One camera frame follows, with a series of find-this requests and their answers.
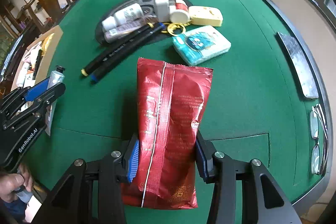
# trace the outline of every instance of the blue and white tissue package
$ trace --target blue and white tissue package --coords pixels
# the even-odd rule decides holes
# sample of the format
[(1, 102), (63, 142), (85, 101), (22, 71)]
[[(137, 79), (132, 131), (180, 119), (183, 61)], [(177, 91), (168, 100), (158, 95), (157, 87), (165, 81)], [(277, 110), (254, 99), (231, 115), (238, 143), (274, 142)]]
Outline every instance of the blue and white tissue package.
[(231, 43), (212, 26), (203, 26), (173, 37), (173, 44), (189, 66), (196, 66), (231, 48)]

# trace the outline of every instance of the human hand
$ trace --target human hand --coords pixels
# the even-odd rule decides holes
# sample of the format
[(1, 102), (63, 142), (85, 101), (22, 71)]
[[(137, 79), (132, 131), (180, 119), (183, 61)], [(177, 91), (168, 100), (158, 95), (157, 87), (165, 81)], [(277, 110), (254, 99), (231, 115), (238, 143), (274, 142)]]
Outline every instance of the human hand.
[(21, 175), (0, 173), (0, 198), (7, 203), (17, 200), (17, 195), (13, 193), (13, 190), (21, 185), (24, 185), (28, 192), (32, 191), (34, 179), (28, 167), (21, 163), (19, 170)]

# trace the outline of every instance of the white stripe on package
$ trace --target white stripe on package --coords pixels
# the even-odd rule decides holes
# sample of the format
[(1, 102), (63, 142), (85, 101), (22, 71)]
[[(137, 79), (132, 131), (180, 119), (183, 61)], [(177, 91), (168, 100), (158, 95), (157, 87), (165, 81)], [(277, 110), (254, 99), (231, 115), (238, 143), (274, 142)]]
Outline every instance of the white stripe on package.
[(164, 75), (164, 73), (165, 73), (166, 64), (167, 64), (167, 63), (165, 62), (165, 65), (164, 65), (163, 70), (162, 70), (161, 85), (160, 85), (160, 93), (159, 93), (159, 103), (157, 104), (157, 111), (156, 111), (156, 125), (155, 125), (155, 135), (154, 135), (153, 150), (152, 150), (151, 161), (150, 161), (150, 163), (149, 163), (149, 167), (148, 167), (148, 172), (147, 172), (147, 177), (146, 177), (146, 181), (145, 181), (145, 186), (144, 186), (144, 189), (143, 189), (143, 196), (142, 196), (141, 208), (143, 207), (143, 203), (144, 203), (144, 200), (145, 200), (145, 194), (146, 194), (147, 181), (148, 181), (148, 177), (149, 177), (149, 171), (151, 170), (152, 161), (153, 161), (153, 156), (154, 156), (155, 142), (156, 142), (156, 134), (157, 134), (157, 132), (158, 132), (159, 109), (160, 109), (160, 105), (161, 105), (160, 100), (161, 100), (161, 91), (162, 91), (163, 75)]

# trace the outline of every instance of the wooden chair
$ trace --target wooden chair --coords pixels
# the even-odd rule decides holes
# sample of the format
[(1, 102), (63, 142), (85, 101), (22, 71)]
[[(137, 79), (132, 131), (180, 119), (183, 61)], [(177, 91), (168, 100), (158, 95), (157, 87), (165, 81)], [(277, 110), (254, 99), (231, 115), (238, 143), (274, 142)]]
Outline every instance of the wooden chair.
[[(34, 21), (34, 23), (36, 24), (40, 32), (45, 33), (47, 31), (47, 28), (43, 24), (41, 24), (40, 20), (37, 18), (33, 9), (31, 8), (31, 5), (34, 3), (34, 1), (35, 0), (31, 0), (28, 4), (23, 6), (16, 18), (19, 18), (25, 10), (28, 10), (29, 15), (31, 16), (32, 20)], [(66, 0), (66, 1), (68, 5), (70, 6), (71, 1), (70, 0)], [(48, 15), (51, 17), (51, 19), (54, 22), (56, 22), (62, 17), (63, 13), (59, 6), (58, 0), (43, 0), (43, 2), (46, 5), (46, 7), (43, 7), (43, 8), (47, 11)]]

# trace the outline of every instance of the black round tray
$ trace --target black round tray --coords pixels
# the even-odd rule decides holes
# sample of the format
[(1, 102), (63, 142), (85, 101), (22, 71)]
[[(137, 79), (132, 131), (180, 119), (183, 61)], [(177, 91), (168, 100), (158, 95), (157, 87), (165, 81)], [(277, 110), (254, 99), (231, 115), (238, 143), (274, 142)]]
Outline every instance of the black round tray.
[[(193, 6), (193, 4), (189, 0), (183, 0), (183, 1), (187, 4), (188, 7)], [(126, 0), (126, 1), (118, 4), (117, 6), (112, 7), (107, 13), (105, 13), (100, 18), (100, 20), (99, 20), (99, 22), (96, 26), (96, 30), (94, 32), (94, 35), (95, 35), (95, 38), (96, 38), (96, 40), (98, 41), (99, 44), (102, 44), (102, 45), (105, 45), (105, 46), (110, 45), (109, 43), (106, 42), (106, 40), (104, 38), (104, 32), (102, 30), (101, 22), (103, 20), (105, 20), (106, 18), (108, 18), (109, 16), (113, 15), (115, 12), (117, 12), (117, 11), (123, 9), (123, 8), (126, 8), (127, 6), (130, 6), (134, 3), (139, 3), (140, 4), (140, 6), (143, 10), (143, 13), (145, 15), (155, 15), (154, 6), (153, 6), (154, 0)], [(147, 44), (163, 40), (167, 37), (170, 37), (170, 35), (165, 34), (165, 33), (160, 33), (159, 35), (155, 36)]]

